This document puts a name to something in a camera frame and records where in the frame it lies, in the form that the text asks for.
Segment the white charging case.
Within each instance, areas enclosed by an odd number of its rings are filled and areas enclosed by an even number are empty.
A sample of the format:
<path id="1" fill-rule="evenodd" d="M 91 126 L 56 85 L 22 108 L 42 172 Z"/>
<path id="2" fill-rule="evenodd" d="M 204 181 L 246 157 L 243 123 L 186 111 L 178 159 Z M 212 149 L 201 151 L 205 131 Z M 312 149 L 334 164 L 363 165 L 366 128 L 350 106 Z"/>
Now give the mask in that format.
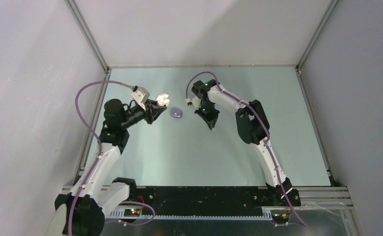
<path id="1" fill-rule="evenodd" d="M 156 97 L 158 106 L 168 106 L 170 103 L 169 95 L 167 93 L 159 94 Z"/>

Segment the purple charging case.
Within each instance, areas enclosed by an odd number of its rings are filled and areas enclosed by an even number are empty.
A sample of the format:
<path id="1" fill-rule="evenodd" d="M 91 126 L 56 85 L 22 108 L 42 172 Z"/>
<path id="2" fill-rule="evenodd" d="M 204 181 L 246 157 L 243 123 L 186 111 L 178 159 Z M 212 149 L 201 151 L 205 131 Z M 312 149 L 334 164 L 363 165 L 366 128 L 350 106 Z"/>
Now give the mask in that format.
<path id="1" fill-rule="evenodd" d="M 173 117 L 173 118 L 182 118 L 182 116 L 183 116 L 183 112 L 182 112 L 182 110 L 180 110 L 180 109 L 178 109 L 178 108 L 172 108 L 172 109 L 170 110 L 170 115 L 171 115 L 171 117 Z"/>

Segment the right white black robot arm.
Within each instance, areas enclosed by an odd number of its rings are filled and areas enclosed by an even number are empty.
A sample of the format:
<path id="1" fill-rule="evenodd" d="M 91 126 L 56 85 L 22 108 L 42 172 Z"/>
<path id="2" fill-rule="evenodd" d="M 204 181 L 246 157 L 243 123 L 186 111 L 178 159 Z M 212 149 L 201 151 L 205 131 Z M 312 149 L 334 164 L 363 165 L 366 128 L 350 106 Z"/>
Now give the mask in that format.
<path id="1" fill-rule="evenodd" d="M 235 115 L 239 137 L 256 150 L 263 169 L 269 200 L 276 206 L 282 205 L 289 198 L 293 186 L 282 170 L 273 151 L 269 123 L 261 103 L 258 100 L 246 101 L 218 85 L 214 79 L 203 83 L 197 81 L 191 88 L 195 97 L 186 102 L 195 107 L 195 113 L 212 130 L 218 120 L 219 105 Z"/>

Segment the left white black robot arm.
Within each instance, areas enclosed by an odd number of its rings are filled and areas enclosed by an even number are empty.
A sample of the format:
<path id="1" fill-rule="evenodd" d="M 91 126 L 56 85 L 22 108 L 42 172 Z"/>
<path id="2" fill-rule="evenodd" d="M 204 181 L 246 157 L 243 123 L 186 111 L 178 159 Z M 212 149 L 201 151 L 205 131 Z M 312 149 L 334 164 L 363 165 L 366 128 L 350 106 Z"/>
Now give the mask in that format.
<path id="1" fill-rule="evenodd" d="M 104 122 L 98 137 L 97 156 L 67 194 L 55 200 L 56 213 L 47 229 L 48 236 L 98 236 L 105 220 L 122 202 L 134 204 L 138 199 L 134 179 L 117 177 L 102 192 L 111 168 L 121 157 L 130 137 L 128 128 L 145 120 L 152 124 L 168 107 L 167 94 L 156 100 L 133 99 L 132 108 L 118 99 L 104 105 Z"/>

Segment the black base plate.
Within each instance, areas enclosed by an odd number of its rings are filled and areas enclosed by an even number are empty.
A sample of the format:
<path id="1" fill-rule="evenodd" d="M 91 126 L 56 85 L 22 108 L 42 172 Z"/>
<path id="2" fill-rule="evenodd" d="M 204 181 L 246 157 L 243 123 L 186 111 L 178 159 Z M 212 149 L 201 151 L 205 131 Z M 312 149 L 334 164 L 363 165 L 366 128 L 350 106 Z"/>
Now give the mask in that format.
<path id="1" fill-rule="evenodd" d="M 257 186 L 146 186 L 133 190 L 128 200 L 151 206 L 157 217 L 250 217 L 261 216 L 267 207 L 301 205 L 296 189 L 287 197 L 279 194 Z"/>

